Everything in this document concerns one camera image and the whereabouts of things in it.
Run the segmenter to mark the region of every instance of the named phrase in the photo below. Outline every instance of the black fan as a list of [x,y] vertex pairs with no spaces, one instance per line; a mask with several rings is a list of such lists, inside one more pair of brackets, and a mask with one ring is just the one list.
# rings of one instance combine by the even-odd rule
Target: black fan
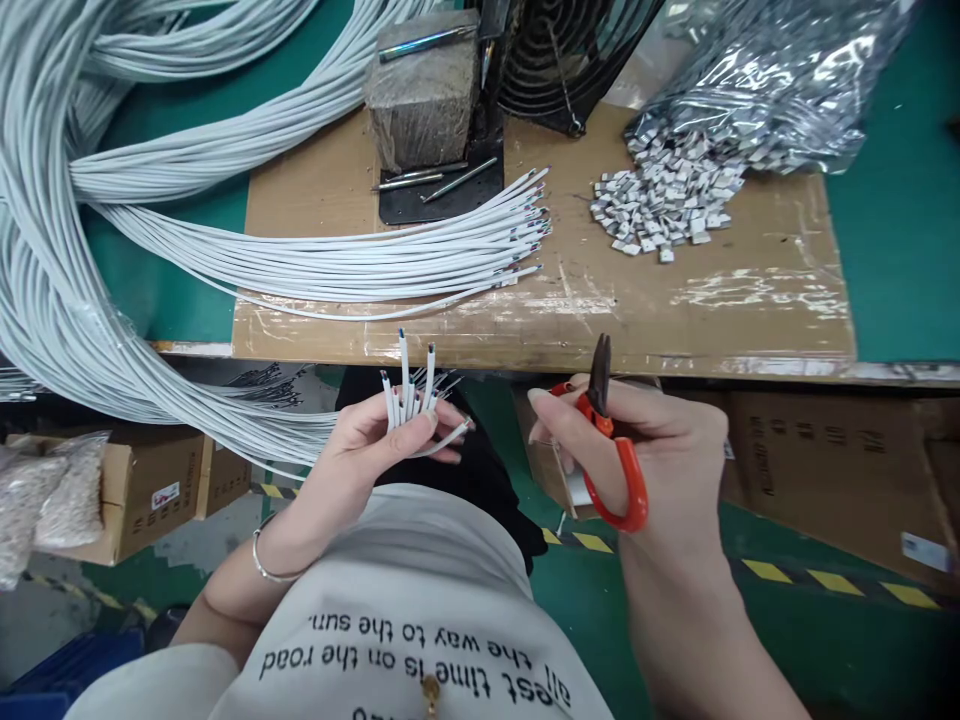
[[663,0],[520,0],[499,104],[572,137],[616,80]]

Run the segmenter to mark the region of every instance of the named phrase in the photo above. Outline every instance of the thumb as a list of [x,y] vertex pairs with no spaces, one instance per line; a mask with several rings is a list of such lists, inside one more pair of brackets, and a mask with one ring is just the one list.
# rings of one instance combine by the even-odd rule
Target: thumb
[[590,475],[603,504],[612,513],[626,512],[626,479],[613,440],[604,437],[579,410],[546,390],[533,388],[527,397],[540,422]]
[[361,456],[363,472],[379,477],[423,447],[433,437],[436,429],[437,413],[433,410],[424,410],[413,420],[392,430],[364,449]]

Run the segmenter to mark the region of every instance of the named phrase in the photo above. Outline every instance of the yellow and black tape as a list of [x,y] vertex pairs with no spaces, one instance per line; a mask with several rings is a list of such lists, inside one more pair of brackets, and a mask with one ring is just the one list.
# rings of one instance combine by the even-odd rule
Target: yellow and black tape
[[107,593],[100,592],[97,589],[87,590],[63,580],[46,577],[45,575],[36,575],[28,570],[25,570],[23,574],[20,575],[20,579],[26,582],[36,583],[37,585],[43,585],[44,587],[48,587],[51,590],[56,590],[57,592],[73,595],[75,598],[79,598],[80,600],[92,600],[93,602],[98,602],[105,607],[112,608],[113,610],[126,610],[132,608],[140,613],[140,616],[147,622],[147,624],[152,623],[157,617],[157,611],[142,600],[137,600],[133,603],[124,603],[112,595],[107,595]]
[[[287,500],[293,500],[300,492],[296,488],[257,483],[252,484],[251,488],[253,492],[260,495]],[[617,552],[616,542],[598,535],[588,535],[580,532],[556,533],[548,528],[541,528],[541,530],[543,531],[543,539],[547,541],[548,545],[577,547],[606,555],[615,555]],[[906,585],[900,582],[853,577],[849,573],[841,575],[826,570],[788,568],[782,564],[748,560],[746,558],[730,558],[730,566],[735,577],[759,578],[784,586],[790,585],[826,592],[830,595],[886,601],[924,610],[960,610],[960,600],[937,595],[915,585]]]

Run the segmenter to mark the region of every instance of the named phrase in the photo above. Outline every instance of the white label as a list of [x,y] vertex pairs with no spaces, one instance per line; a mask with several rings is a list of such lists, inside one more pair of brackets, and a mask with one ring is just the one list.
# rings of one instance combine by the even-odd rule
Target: white label
[[168,502],[178,497],[180,497],[180,483],[167,485],[163,490],[157,490],[153,494],[153,498],[150,500],[150,508],[152,510],[159,510]]
[[910,533],[900,533],[900,549],[904,557],[940,572],[950,572],[950,551],[943,545]]

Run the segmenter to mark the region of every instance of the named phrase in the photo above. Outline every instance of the silver bracelet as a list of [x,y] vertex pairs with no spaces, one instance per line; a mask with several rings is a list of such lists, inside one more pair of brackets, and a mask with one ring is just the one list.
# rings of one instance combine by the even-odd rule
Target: silver bracelet
[[263,529],[267,526],[267,523],[273,520],[276,516],[277,516],[277,513],[274,513],[273,515],[269,516],[266,520],[260,523],[260,527],[258,527],[256,530],[253,531],[253,562],[256,563],[257,570],[260,572],[260,574],[270,582],[275,582],[275,583],[295,582],[296,580],[299,580],[301,577],[303,577],[303,573],[305,573],[306,570],[303,570],[298,573],[293,573],[292,575],[274,575],[272,572],[268,571],[266,568],[263,567],[263,565],[260,563],[260,558],[257,556],[257,540],[260,539],[260,533],[263,532]]

